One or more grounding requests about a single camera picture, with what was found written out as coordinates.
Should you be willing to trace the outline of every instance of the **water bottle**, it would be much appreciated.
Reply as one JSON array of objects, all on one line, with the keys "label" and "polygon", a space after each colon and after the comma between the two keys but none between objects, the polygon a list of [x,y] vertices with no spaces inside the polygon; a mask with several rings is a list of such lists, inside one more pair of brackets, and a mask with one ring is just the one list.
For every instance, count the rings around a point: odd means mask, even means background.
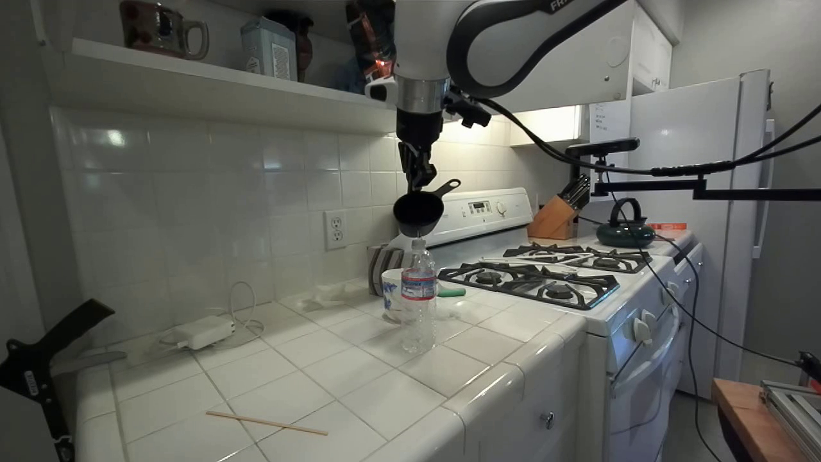
[{"label": "water bottle", "polygon": [[409,241],[409,252],[403,268],[403,301],[408,310],[408,338],[409,354],[422,354],[434,347],[434,304],[436,304],[436,265],[422,238]]}]

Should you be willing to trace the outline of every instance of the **wooden stick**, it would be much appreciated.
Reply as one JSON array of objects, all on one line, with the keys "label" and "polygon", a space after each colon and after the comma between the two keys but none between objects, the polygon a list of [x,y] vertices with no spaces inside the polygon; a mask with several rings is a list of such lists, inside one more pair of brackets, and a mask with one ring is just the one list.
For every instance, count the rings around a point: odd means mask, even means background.
[{"label": "wooden stick", "polygon": [[318,428],[288,425],[288,424],[276,424],[276,422],[246,419],[246,415],[234,415],[234,414],[205,410],[205,415],[227,419],[227,422],[248,422],[248,424],[258,424],[258,425],[276,425],[276,428],[327,437],[327,432],[318,432]]}]

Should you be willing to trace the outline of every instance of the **black clamp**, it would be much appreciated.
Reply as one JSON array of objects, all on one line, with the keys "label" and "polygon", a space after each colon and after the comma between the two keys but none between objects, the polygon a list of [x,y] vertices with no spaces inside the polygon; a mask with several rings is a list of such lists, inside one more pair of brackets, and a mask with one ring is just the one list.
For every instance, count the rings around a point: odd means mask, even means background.
[{"label": "black clamp", "polygon": [[59,462],[73,459],[73,438],[57,397],[50,360],[107,316],[112,316],[111,309],[87,301],[46,332],[41,341],[4,341],[8,360],[0,364],[0,386],[41,405]]}]

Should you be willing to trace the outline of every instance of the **gas stove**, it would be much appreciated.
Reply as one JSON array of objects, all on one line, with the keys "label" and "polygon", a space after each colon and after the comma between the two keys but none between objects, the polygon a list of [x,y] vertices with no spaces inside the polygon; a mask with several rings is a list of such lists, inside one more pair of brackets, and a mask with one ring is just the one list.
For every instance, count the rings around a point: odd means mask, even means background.
[{"label": "gas stove", "polygon": [[584,268],[601,273],[622,273],[636,274],[642,273],[651,256],[645,252],[631,250],[594,250],[594,247],[571,247],[571,243],[527,243],[506,250],[502,256],[508,260],[525,260],[525,262],[547,262],[562,268]]},{"label": "gas stove", "polygon": [[471,262],[438,273],[438,280],[589,310],[617,287],[612,274],[553,273],[543,265]]}]

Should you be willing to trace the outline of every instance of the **white refrigerator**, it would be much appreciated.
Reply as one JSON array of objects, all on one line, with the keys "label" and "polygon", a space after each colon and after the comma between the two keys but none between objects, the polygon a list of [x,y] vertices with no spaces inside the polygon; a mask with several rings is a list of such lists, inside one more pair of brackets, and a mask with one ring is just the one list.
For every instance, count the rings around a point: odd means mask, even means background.
[{"label": "white refrigerator", "polygon": [[[589,108],[589,141],[634,135],[638,150],[612,153],[608,164],[674,166],[733,160],[760,150],[767,133],[770,71],[638,94],[617,106]],[[761,164],[707,175],[707,191],[761,188]],[[612,182],[651,176],[611,175]],[[697,319],[721,337],[743,343],[751,260],[760,252],[761,205],[692,201],[692,193],[617,193],[638,198],[649,221],[684,221],[707,256],[699,273]],[[581,214],[608,218],[611,201],[592,201]],[[697,329],[692,338],[697,395],[711,395],[712,378],[738,378],[740,351]],[[694,393],[684,364],[679,391]]]}]

